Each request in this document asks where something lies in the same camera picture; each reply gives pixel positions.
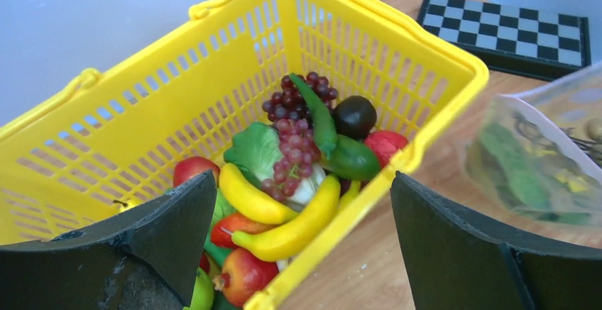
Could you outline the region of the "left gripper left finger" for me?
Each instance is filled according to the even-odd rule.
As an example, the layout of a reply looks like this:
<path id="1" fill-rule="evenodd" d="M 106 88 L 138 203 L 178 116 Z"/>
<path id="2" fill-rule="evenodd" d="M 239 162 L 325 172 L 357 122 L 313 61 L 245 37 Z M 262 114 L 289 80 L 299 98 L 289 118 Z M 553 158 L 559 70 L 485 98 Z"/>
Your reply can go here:
<path id="1" fill-rule="evenodd" d="M 1 247 L 2 309 L 181 309 L 217 194 L 204 172 L 154 200 L 43 242 Z"/>

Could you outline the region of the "clear zip top bag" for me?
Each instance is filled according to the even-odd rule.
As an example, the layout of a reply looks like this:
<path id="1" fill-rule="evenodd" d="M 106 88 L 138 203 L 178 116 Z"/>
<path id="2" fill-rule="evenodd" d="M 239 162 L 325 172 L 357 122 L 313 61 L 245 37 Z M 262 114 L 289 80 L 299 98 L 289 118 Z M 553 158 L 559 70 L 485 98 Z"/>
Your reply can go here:
<path id="1" fill-rule="evenodd" d="M 601 64 L 491 99 L 466 173 L 513 213 L 601 226 Z"/>

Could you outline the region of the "green leafy vegetable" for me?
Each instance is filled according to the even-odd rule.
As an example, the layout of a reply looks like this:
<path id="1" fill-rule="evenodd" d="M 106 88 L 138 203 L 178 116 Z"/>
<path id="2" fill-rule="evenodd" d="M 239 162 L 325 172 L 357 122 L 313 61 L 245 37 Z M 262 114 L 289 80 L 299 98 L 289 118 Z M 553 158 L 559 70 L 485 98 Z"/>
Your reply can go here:
<path id="1" fill-rule="evenodd" d="M 471 178 L 515 214 L 601 226 L 601 180 L 567 154 L 533 146 L 513 125 L 491 122 L 478 132 L 465 161 Z"/>

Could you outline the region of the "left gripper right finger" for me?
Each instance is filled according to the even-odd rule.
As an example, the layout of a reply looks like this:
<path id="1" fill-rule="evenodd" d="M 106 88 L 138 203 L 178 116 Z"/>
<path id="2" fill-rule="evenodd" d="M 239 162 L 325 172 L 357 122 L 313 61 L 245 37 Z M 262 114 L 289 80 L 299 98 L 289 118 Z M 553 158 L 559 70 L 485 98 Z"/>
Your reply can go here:
<path id="1" fill-rule="evenodd" d="M 417 309 L 600 309 L 601 250 L 539 236 L 397 173 L 390 188 Z"/>

